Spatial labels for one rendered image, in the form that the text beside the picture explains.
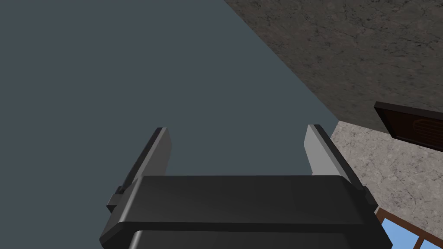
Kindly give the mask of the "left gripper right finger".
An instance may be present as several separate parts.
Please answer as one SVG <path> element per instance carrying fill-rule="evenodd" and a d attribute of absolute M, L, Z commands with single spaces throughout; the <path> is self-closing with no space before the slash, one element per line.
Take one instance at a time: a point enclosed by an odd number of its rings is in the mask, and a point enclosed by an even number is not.
<path fill-rule="evenodd" d="M 339 152 L 330 136 L 319 124 L 309 124 L 304 139 L 305 152 L 312 175 L 342 176 L 364 196 L 370 209 L 378 204 L 367 186 L 362 184 L 352 167 Z"/>

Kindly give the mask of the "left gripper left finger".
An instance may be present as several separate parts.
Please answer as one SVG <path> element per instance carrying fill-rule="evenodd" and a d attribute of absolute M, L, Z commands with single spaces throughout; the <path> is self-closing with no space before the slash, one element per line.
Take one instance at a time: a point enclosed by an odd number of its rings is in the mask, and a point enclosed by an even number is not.
<path fill-rule="evenodd" d="M 107 209 L 112 213 L 122 199 L 125 191 L 133 182 L 143 176 L 162 176 L 166 172 L 172 151 L 172 142 L 166 127 L 156 128 L 151 138 L 138 156 L 133 167 L 128 172 L 122 185 L 107 203 Z"/>

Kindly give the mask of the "brown framed window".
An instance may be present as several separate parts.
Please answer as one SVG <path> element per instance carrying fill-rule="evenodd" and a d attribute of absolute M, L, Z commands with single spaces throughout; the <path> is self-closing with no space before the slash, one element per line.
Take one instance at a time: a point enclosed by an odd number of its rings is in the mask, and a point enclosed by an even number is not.
<path fill-rule="evenodd" d="M 378 207 L 375 214 L 387 233 L 392 249 L 443 249 L 443 240 Z"/>

